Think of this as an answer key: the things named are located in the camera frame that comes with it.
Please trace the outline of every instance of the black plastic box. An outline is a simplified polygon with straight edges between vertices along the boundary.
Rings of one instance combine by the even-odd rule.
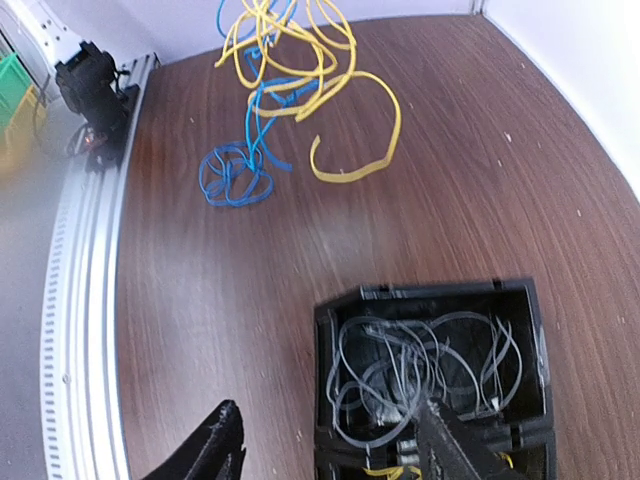
[[[373,286],[361,287],[319,305],[315,309],[316,324],[316,459],[325,459],[345,468],[361,469],[366,462],[371,468],[395,465],[395,444],[373,449],[368,453],[341,439],[332,426],[332,410],[325,397],[327,375],[337,348],[340,326],[355,316],[377,316],[387,320],[435,318],[455,311],[473,311],[486,316],[499,316],[513,328],[523,359],[520,387],[499,418],[474,420],[467,425],[474,435],[496,452],[521,452],[528,445],[552,445],[546,452],[544,479],[555,479],[555,440],[553,440],[553,410],[549,364],[544,330],[535,287],[531,279],[492,281],[461,285],[433,286]],[[482,342],[479,332],[466,325],[450,332],[454,341]],[[501,376],[515,376],[509,371],[513,362],[504,362]],[[349,418],[350,433],[358,438],[368,434],[378,436],[391,427],[371,427],[357,414]],[[397,440],[415,438],[409,424]]]
[[[500,448],[500,445],[488,445],[489,449],[498,453],[508,453],[513,461],[514,469],[528,480],[557,479],[556,441],[553,432],[539,435],[525,442],[522,448],[512,451]],[[374,464],[369,468],[382,469],[391,464]],[[344,454],[332,454],[323,450],[316,451],[316,480],[370,480],[363,466],[354,463]]]

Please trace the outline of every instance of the white wall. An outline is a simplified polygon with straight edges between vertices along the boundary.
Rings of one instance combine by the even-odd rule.
[[[567,98],[640,199],[640,2],[488,0],[485,14]]]
[[[473,0],[334,0],[349,21],[376,17],[469,13]],[[219,0],[48,0],[81,36],[111,52],[118,62],[155,51],[163,63],[222,46],[216,29]],[[295,20],[307,25],[305,0]],[[227,0],[226,30],[244,11],[240,0]]]

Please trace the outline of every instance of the green bin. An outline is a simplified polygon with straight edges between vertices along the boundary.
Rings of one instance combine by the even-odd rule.
[[[18,59],[12,53],[0,59],[0,133],[11,122],[22,98],[31,86],[31,78]]]

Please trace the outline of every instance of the wood grain surface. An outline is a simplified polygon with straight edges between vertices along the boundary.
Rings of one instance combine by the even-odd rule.
[[[354,80],[268,142],[292,174],[241,209],[205,202],[197,171],[241,140],[248,92],[210,53],[156,71],[127,186],[118,265],[122,409],[138,478],[223,399],[242,409],[244,478],[313,478],[312,307],[358,284],[535,278],[551,361],[561,479],[640,471],[640,208],[543,75],[481,17],[353,25],[358,66],[404,114],[391,166],[316,180],[383,155],[393,111]],[[284,42],[290,64],[313,52]]]

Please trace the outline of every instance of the aluminum rail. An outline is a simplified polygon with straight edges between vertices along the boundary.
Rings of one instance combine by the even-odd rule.
[[[53,229],[42,311],[40,402],[49,479],[129,479],[118,393],[116,261],[142,99],[155,55],[124,67],[138,84],[121,166],[71,161]]]

